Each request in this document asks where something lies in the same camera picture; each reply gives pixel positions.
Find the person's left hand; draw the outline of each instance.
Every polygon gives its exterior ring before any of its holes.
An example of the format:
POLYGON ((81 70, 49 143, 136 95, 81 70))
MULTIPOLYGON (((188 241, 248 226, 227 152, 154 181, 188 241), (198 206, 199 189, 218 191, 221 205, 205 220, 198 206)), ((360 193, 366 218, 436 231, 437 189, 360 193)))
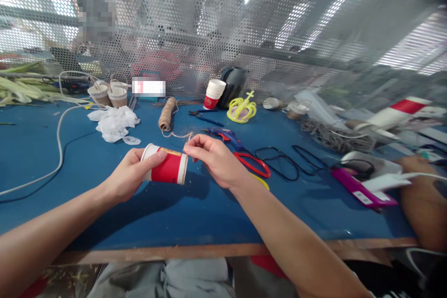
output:
POLYGON ((131 149, 112 174, 99 186, 115 202, 128 201, 140 187, 144 175, 160 165, 168 154, 166 151, 159 151, 140 162, 143 151, 144 148, 131 149))

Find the yellow paper crown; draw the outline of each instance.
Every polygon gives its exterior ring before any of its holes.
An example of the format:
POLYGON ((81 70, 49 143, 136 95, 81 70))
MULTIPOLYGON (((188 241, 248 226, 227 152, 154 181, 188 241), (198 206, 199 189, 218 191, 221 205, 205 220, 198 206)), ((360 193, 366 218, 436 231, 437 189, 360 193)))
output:
POLYGON ((256 103, 249 102, 250 98, 253 97, 253 92, 246 93, 248 96, 244 100, 242 98, 236 98, 231 100, 227 117, 237 123, 247 123, 248 120, 255 116, 256 114, 256 103))

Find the blue pliers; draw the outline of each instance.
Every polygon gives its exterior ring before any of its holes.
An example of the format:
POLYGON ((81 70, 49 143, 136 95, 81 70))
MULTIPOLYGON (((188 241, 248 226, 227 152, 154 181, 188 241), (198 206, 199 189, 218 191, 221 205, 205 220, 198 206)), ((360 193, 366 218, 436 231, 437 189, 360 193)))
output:
POLYGON ((190 111, 190 115, 195 115, 197 119, 215 124, 216 126, 225 127, 225 125, 221 124, 220 122, 204 118, 203 113, 207 113, 207 112, 218 112, 218 110, 217 109, 199 109, 197 111, 190 111))

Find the yellow label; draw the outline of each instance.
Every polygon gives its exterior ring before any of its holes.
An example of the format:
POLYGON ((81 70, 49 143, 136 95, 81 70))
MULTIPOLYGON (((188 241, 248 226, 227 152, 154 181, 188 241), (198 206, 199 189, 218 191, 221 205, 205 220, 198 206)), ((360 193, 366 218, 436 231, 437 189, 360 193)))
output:
POLYGON ((173 150, 170 150, 170 149, 166 149, 166 148, 160 148, 159 150, 164 150, 168 154, 175 155, 175 156, 181 156, 182 155, 182 153, 179 153, 177 151, 173 151, 173 150))
POLYGON ((85 109, 89 109, 90 107, 92 107, 94 104, 93 102, 89 102, 87 105, 84 106, 85 109))

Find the blue tabletop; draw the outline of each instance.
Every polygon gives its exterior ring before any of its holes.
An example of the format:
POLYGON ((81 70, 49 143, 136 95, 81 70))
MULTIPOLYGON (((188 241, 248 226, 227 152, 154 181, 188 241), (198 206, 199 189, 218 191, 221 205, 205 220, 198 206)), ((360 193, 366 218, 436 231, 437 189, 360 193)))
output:
MULTIPOLYGON (((53 171, 59 155, 56 128, 63 111, 73 104, 47 104, 44 108, 13 106, 0 109, 1 190, 24 184, 53 171)), ((183 106, 171 124, 177 135, 212 126, 193 116, 183 106)), ((157 121, 161 109, 139 102, 135 113, 141 123, 129 135, 141 139, 139 147, 154 143, 181 151, 185 139, 164 138, 157 121)), ((95 130, 89 111, 78 108, 68 112, 62 128, 64 164, 52 178, 0 197, 0 233, 4 233, 85 192, 107 178, 132 147, 105 142, 95 130)), ((224 111, 210 113, 236 132, 245 147, 254 151, 275 146, 296 162, 302 159, 291 145, 298 144, 334 164, 341 155, 314 142, 300 130, 299 123, 281 112, 258 109, 247 124, 229 120, 224 111)), ((384 157, 401 156, 387 148, 384 157)), ((304 174, 289 182, 272 172, 266 180, 271 192, 293 213, 326 240, 355 238, 413 237, 400 207, 378 214, 363 207, 329 172, 317 176, 304 174)), ((185 185, 144 182, 126 203, 112 208, 88 228, 68 249, 127 249, 173 245, 261 243, 261 237, 234 197, 221 189, 201 162, 189 159, 185 185)))

